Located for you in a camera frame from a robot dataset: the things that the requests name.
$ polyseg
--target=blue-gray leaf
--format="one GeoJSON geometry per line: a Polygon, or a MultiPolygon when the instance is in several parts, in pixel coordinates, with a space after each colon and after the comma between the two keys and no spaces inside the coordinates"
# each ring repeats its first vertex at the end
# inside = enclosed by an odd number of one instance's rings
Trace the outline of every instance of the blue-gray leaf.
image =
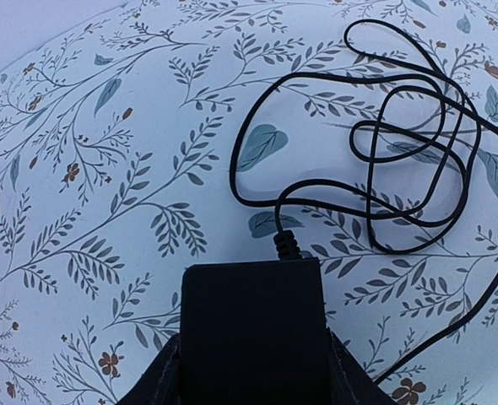
{"type": "Polygon", "coordinates": [[[486,97],[485,112],[490,120],[498,122],[498,94],[493,86],[489,86],[487,89],[486,97]]]}
{"type": "Polygon", "coordinates": [[[105,66],[114,60],[113,57],[102,57],[98,53],[95,54],[94,64],[97,66],[105,66]]]}
{"type": "Polygon", "coordinates": [[[487,181],[493,193],[498,198],[498,160],[492,154],[478,149],[478,157],[484,162],[487,181]]]}
{"type": "Polygon", "coordinates": [[[103,91],[101,92],[99,99],[97,100],[94,116],[96,116],[97,111],[100,110],[100,108],[112,98],[112,96],[117,92],[121,85],[122,80],[120,78],[113,78],[105,84],[105,87],[103,88],[103,91]]]}
{"type": "Polygon", "coordinates": [[[11,170],[9,175],[11,176],[11,182],[13,183],[13,190],[16,191],[16,181],[19,178],[19,169],[20,169],[20,155],[18,154],[16,158],[14,158],[13,163],[11,164],[11,170]]]}
{"type": "Polygon", "coordinates": [[[284,148],[288,142],[286,133],[278,131],[273,125],[262,124],[255,127],[247,137],[236,171],[250,170],[258,162],[284,148]]]}
{"type": "Polygon", "coordinates": [[[431,8],[423,0],[410,0],[410,1],[414,4],[416,4],[418,7],[422,7],[425,11],[429,11],[431,14],[433,14],[433,12],[431,11],[431,8]]]}
{"type": "Polygon", "coordinates": [[[39,117],[43,114],[43,112],[45,112],[45,111],[46,111],[46,107],[45,107],[45,108],[43,108],[43,109],[41,109],[41,110],[38,110],[38,111],[37,111],[37,112],[36,112],[36,113],[35,113],[35,114],[34,114],[34,115],[30,118],[30,120],[28,121],[28,123],[26,124],[26,126],[24,127],[24,129],[25,129],[25,128],[27,128],[27,127],[29,127],[29,126],[31,126],[31,125],[33,125],[33,124],[34,124],[34,122],[35,122],[35,121],[37,121],[37,120],[39,119],[39,117]]]}
{"type": "MultiPolygon", "coordinates": [[[[390,152],[394,152],[395,154],[406,154],[407,152],[411,152],[419,147],[420,146],[408,142],[396,142],[391,145],[387,145],[387,149],[390,152]]],[[[420,163],[439,165],[442,160],[442,151],[440,151],[439,149],[435,149],[435,152],[433,152],[433,150],[426,149],[417,154],[413,154],[410,157],[412,159],[418,160],[420,163]]],[[[446,162],[446,167],[459,172],[458,168],[455,166],[455,163],[453,163],[452,158],[450,158],[449,156],[446,162]]]]}
{"type": "Polygon", "coordinates": [[[456,26],[465,34],[470,34],[470,21],[468,21],[466,15],[463,15],[463,18],[457,21],[456,26]]]}
{"type": "MultiPolygon", "coordinates": [[[[290,217],[289,215],[281,215],[280,220],[285,229],[304,227],[299,220],[290,217]]],[[[273,212],[262,211],[261,213],[255,213],[249,218],[249,230],[251,231],[251,236],[253,238],[263,238],[264,236],[277,233],[273,212]]]]}

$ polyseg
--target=cable strain relief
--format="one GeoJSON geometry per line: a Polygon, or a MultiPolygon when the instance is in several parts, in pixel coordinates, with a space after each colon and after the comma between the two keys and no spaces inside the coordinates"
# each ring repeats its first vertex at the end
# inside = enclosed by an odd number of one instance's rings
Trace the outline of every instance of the cable strain relief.
{"type": "Polygon", "coordinates": [[[280,260],[301,259],[300,247],[291,230],[283,230],[273,237],[280,260]]]}

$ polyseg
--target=floral fabric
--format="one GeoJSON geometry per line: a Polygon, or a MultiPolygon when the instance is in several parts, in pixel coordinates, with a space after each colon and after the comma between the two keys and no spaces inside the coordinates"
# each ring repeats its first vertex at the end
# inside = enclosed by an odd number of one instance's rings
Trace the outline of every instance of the floral fabric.
{"type": "MultiPolygon", "coordinates": [[[[344,29],[360,18],[409,32],[498,125],[493,0],[142,0],[0,74],[0,404],[116,403],[177,332],[186,267],[275,258],[272,209],[230,195],[234,137],[287,73],[403,72],[346,48],[344,29]]],[[[423,63],[380,28],[358,27],[352,41],[423,63]]],[[[374,118],[394,85],[284,84],[246,136],[243,194],[273,198],[315,176],[364,189],[348,128],[374,118]]],[[[430,133],[435,111],[405,94],[386,119],[430,133]]],[[[465,120],[462,156],[473,128],[465,120]]],[[[388,154],[415,147],[393,135],[382,145],[388,154]]],[[[428,151],[378,170],[373,192],[398,208],[418,205],[438,159],[428,151]]],[[[450,213],[458,184],[447,166],[423,216],[450,213]]],[[[346,193],[306,195],[363,209],[346,193]]],[[[468,206],[427,250],[382,255],[362,221],[313,207],[285,208],[281,220],[321,260],[328,325],[377,377],[469,311],[498,270],[498,138],[484,132],[468,206]]],[[[394,247],[430,236],[400,219],[376,231],[394,247]]],[[[399,404],[498,403],[498,289],[465,328],[382,387],[399,404]]]]}

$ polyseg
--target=brown flower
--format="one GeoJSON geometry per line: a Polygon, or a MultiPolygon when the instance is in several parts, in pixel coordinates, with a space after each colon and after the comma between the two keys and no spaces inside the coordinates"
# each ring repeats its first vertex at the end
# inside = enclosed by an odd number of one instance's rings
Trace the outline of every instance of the brown flower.
{"type": "Polygon", "coordinates": [[[28,67],[25,67],[24,68],[24,75],[28,74],[29,72],[31,72],[34,68],[35,64],[32,62],[28,65],[28,67]]]}
{"type": "Polygon", "coordinates": [[[78,173],[80,173],[80,169],[78,168],[78,163],[73,163],[67,166],[67,174],[63,177],[62,181],[69,183],[70,181],[74,181],[76,179],[78,173]]]}
{"type": "Polygon", "coordinates": [[[401,381],[401,386],[392,393],[392,398],[398,400],[398,405],[416,405],[420,399],[418,394],[426,389],[423,382],[412,384],[412,380],[405,378],[401,381]]]}
{"type": "Polygon", "coordinates": [[[132,112],[133,112],[133,109],[131,107],[127,108],[122,115],[122,119],[124,119],[124,120],[128,119],[128,117],[131,116],[132,112]]]}
{"type": "Polygon", "coordinates": [[[498,80],[498,67],[491,65],[489,61],[485,61],[484,64],[485,71],[498,80]]]}
{"type": "Polygon", "coordinates": [[[39,102],[41,101],[41,96],[40,95],[37,95],[33,101],[31,101],[30,105],[28,105],[28,111],[33,111],[35,110],[35,108],[37,108],[37,105],[39,104],[39,102]]]}
{"type": "Polygon", "coordinates": [[[420,28],[422,28],[422,29],[423,29],[423,28],[425,28],[425,25],[423,25],[422,23],[420,23],[420,22],[419,22],[419,21],[417,21],[417,20],[414,20],[414,21],[413,21],[413,23],[414,23],[414,25],[417,25],[417,26],[419,26],[419,27],[420,27],[420,28]]]}
{"type": "Polygon", "coordinates": [[[103,352],[103,357],[99,360],[99,366],[102,367],[103,374],[112,375],[113,377],[119,376],[116,368],[118,363],[119,359],[117,358],[117,354],[109,356],[107,352],[103,352]]]}
{"type": "Polygon", "coordinates": [[[493,17],[490,17],[489,15],[486,15],[485,19],[487,19],[487,24],[493,27],[493,30],[497,29],[498,21],[496,21],[493,17]]]}
{"type": "Polygon", "coordinates": [[[16,389],[14,388],[14,384],[10,381],[7,381],[5,384],[7,384],[7,394],[11,398],[16,398],[16,389]]]}

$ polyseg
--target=coiled cord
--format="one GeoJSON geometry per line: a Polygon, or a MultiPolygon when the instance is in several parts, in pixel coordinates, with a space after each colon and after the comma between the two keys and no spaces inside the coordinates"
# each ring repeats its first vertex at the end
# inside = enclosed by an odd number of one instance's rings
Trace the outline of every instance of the coiled cord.
{"type": "MultiPolygon", "coordinates": [[[[353,78],[347,76],[339,76],[333,75],[329,73],[309,73],[309,72],[299,72],[299,73],[290,73],[275,83],[273,83],[257,100],[257,102],[250,109],[249,113],[246,116],[246,119],[241,125],[240,131],[235,140],[234,148],[232,150],[232,155],[230,157],[230,172],[229,172],[229,181],[230,181],[230,189],[235,199],[247,206],[252,208],[267,208],[274,207],[274,217],[275,223],[277,226],[278,234],[274,238],[276,244],[278,245],[278,251],[281,259],[291,259],[300,257],[300,250],[297,248],[297,243],[295,242],[294,236],[291,231],[284,231],[283,226],[280,221],[280,209],[284,205],[308,205],[316,208],[324,208],[330,209],[333,211],[337,211],[340,213],[346,213],[349,215],[354,215],[356,217],[360,217],[365,219],[365,224],[367,226],[367,234],[369,238],[369,242],[372,247],[375,247],[379,251],[390,255],[406,255],[409,253],[413,253],[416,251],[420,251],[425,249],[428,246],[433,245],[438,240],[440,240],[449,230],[453,227],[453,225],[459,220],[463,210],[466,207],[468,200],[468,189],[470,185],[470,180],[472,176],[472,169],[474,165],[474,160],[476,158],[476,154],[479,149],[479,144],[481,142],[482,136],[482,127],[493,132],[496,136],[498,136],[498,127],[492,124],[491,122],[485,120],[481,116],[479,116],[476,108],[472,101],[467,97],[463,89],[459,84],[457,84],[454,80],[447,77],[442,70],[436,65],[435,61],[430,57],[429,53],[424,50],[420,44],[418,44],[412,37],[410,37],[407,33],[395,27],[392,24],[381,20],[375,19],[361,19],[355,21],[351,24],[344,32],[344,44],[353,52],[358,55],[364,57],[370,57],[372,59],[376,59],[382,62],[392,63],[394,65],[400,66],[402,68],[407,68],[414,73],[405,73],[405,74],[396,74],[386,77],[378,77],[378,78],[353,78]],[[391,57],[384,57],[379,55],[370,54],[365,51],[361,51],[356,49],[349,41],[349,32],[359,24],[376,24],[384,26],[401,37],[403,37],[406,41],[408,41],[419,53],[420,55],[428,62],[430,68],[423,67],[420,65],[416,65],[410,62],[405,62],[402,60],[394,59],[391,57]],[[258,109],[261,107],[263,102],[280,86],[284,83],[288,82],[292,79],[297,78],[308,78],[308,79],[317,79],[324,80],[328,82],[335,83],[343,83],[343,84],[386,84],[386,83],[400,83],[403,81],[421,81],[428,84],[431,89],[427,89],[420,86],[415,85],[399,85],[392,89],[382,102],[382,106],[378,112],[377,118],[375,120],[363,120],[354,124],[350,130],[349,134],[349,146],[352,153],[361,161],[366,162],[368,164],[367,170],[367,183],[366,183],[366,191],[360,190],[354,186],[343,183],[342,181],[335,181],[330,179],[310,179],[297,181],[290,186],[286,187],[278,196],[277,199],[270,200],[250,200],[244,198],[240,195],[236,186],[236,166],[238,162],[238,158],[241,152],[241,146],[243,143],[243,139],[247,132],[247,129],[251,125],[252,119],[257,113],[258,109]],[[437,84],[436,80],[444,82],[444,91],[442,91],[441,87],[437,84]],[[446,93],[449,89],[455,89],[458,94],[459,101],[455,101],[446,96],[446,93]],[[394,126],[392,124],[388,124],[383,121],[384,112],[388,105],[390,99],[401,92],[417,92],[424,96],[431,97],[435,100],[439,101],[440,105],[440,114],[439,114],[439,123],[438,128],[434,132],[431,138],[419,135],[412,128],[405,129],[401,127],[394,126]],[[442,134],[442,130],[446,123],[447,110],[452,108],[457,112],[457,119],[455,122],[455,126],[451,134],[447,138],[447,143],[442,144],[438,142],[439,137],[442,134]],[[464,117],[468,117],[475,122],[476,129],[474,132],[474,143],[472,148],[470,149],[470,153],[468,155],[466,164],[462,162],[459,156],[452,150],[453,144],[456,142],[457,135],[459,133],[459,129],[464,117]],[[372,128],[372,138],[371,138],[371,149],[368,155],[362,154],[355,144],[355,136],[358,130],[364,128],[372,128]],[[410,150],[407,153],[398,154],[394,156],[389,156],[385,158],[376,157],[376,146],[378,143],[379,136],[381,132],[384,133],[397,133],[403,135],[407,138],[414,139],[417,143],[420,143],[420,146],[414,150],[410,150]],[[375,165],[382,165],[386,163],[397,162],[402,159],[407,159],[413,155],[419,154],[426,149],[436,148],[441,151],[441,160],[436,168],[435,176],[433,177],[429,189],[421,203],[416,205],[416,207],[412,207],[409,209],[399,209],[394,207],[391,203],[380,199],[377,195],[371,193],[372,185],[373,185],[373,176],[375,165]],[[442,171],[444,170],[446,164],[450,164],[450,158],[457,166],[459,175],[461,176],[461,193],[459,195],[459,199],[457,201],[457,206],[453,209],[453,211],[447,215],[444,219],[439,219],[435,221],[427,221],[420,218],[423,208],[429,203],[431,197],[433,196],[436,186],[438,185],[439,180],[441,179],[442,171]],[[310,199],[310,198],[299,198],[299,197],[289,197],[293,192],[300,190],[302,188],[311,187],[311,186],[329,186],[329,187],[337,187],[339,189],[352,192],[355,195],[363,197],[365,199],[365,211],[360,211],[358,209],[353,209],[350,207],[345,207],[338,204],[332,204],[330,202],[324,202],[320,200],[310,199]],[[383,210],[378,213],[373,213],[371,211],[371,203],[378,203],[382,207],[386,209],[386,212],[383,210]],[[390,246],[385,246],[376,237],[376,232],[373,229],[373,221],[384,220],[384,219],[404,219],[411,224],[418,225],[423,228],[437,228],[443,227],[436,235],[432,236],[425,242],[421,242],[416,244],[415,246],[406,248],[406,249],[393,249],[390,246]],[[294,247],[289,248],[288,244],[293,243],[294,247]]],[[[473,305],[472,309],[465,314],[462,318],[455,321],[450,326],[436,333],[432,337],[425,340],[422,344],[420,344],[417,348],[409,351],[405,354],[399,361],[393,364],[390,368],[388,368],[385,372],[383,372],[378,378],[376,378],[376,383],[380,384],[394,372],[396,372],[400,367],[404,366],[415,356],[420,354],[422,351],[427,349],[432,344],[438,342],[449,334],[455,332],[459,328],[465,326],[469,321],[471,321],[483,308],[485,303],[494,293],[496,287],[498,286],[498,272],[491,281],[490,285],[487,287],[485,292],[482,294],[480,299],[473,305]]]]}

